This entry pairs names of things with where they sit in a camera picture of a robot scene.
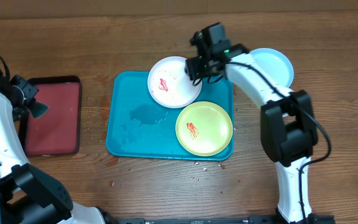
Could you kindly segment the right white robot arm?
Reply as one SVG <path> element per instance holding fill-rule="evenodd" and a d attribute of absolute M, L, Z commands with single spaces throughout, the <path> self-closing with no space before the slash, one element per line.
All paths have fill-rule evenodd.
<path fill-rule="evenodd" d="M 261 144 L 278 175 L 278 215 L 285 223 L 308 223 L 308 168 L 318 142 L 309 95 L 275 81 L 250 50 L 231 44 L 220 23 L 196 31 L 190 45 L 197 55 L 186 60 L 185 72 L 194 85 L 225 78 L 260 108 Z"/>

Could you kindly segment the light blue plate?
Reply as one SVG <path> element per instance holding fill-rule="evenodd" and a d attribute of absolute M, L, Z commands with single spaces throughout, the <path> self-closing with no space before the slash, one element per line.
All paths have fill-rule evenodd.
<path fill-rule="evenodd" d="M 277 83 L 290 88 L 294 79 L 291 61 L 281 52 L 270 48 L 259 48 L 250 51 L 258 65 Z"/>

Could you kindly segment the white plate with red stain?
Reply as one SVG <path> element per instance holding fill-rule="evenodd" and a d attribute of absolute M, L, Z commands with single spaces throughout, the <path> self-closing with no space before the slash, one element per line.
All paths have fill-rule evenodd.
<path fill-rule="evenodd" d="M 194 85 L 185 72 L 186 58 L 179 56 L 159 60 L 150 70 L 147 86 L 151 97 L 167 108 L 182 108 L 194 102 L 202 83 Z"/>

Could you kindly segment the teal plastic serving tray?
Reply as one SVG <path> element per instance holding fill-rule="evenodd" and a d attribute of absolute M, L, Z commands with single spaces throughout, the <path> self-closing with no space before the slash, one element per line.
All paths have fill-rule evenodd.
<path fill-rule="evenodd" d="M 152 98 L 148 75 L 125 71 L 115 78 L 105 141 L 107 150 L 120 157 L 203 160 L 179 143 L 175 124 L 181 109 L 166 108 Z"/>

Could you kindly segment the green and pink sponge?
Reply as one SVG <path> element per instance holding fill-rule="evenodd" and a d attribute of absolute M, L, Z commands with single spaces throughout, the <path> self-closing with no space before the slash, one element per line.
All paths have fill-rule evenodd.
<path fill-rule="evenodd" d="M 30 113 L 33 118 L 37 119 L 37 118 L 41 117 L 43 114 L 45 114 L 48 111 L 48 109 L 49 109 L 49 106 L 36 101 L 31 106 Z"/>

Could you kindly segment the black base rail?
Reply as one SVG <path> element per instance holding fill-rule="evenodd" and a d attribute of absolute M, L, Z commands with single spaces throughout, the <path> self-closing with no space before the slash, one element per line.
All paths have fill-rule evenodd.
<path fill-rule="evenodd" d="M 285 223 L 273 215 L 251 215 L 247 218 L 210 218 L 210 219 L 163 219 L 145 220 L 143 218 L 115 219 L 118 224 L 274 224 Z"/>

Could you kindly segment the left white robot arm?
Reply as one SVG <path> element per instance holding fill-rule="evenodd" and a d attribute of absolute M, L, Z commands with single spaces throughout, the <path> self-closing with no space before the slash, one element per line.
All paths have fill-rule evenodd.
<path fill-rule="evenodd" d="M 75 203 L 57 179 L 29 163 L 14 123 L 48 110 L 37 93 L 29 81 L 0 68 L 0 223 L 115 223 L 103 209 Z"/>

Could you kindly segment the yellow-green plate with red stain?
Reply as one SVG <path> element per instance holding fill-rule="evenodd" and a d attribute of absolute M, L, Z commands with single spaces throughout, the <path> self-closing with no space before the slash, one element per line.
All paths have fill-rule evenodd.
<path fill-rule="evenodd" d="M 178 115 L 175 134 L 180 145 L 201 157 L 222 152 L 231 142 L 232 119 L 219 105 L 199 101 L 186 106 Z"/>

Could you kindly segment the black tray with red liquid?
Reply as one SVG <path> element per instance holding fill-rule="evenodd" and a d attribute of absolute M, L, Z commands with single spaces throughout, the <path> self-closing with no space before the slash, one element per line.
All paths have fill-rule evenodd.
<path fill-rule="evenodd" d="M 31 78 L 37 102 L 48 110 L 21 119 L 19 140 L 27 157 L 75 154 L 80 144 L 82 85 L 78 76 Z"/>

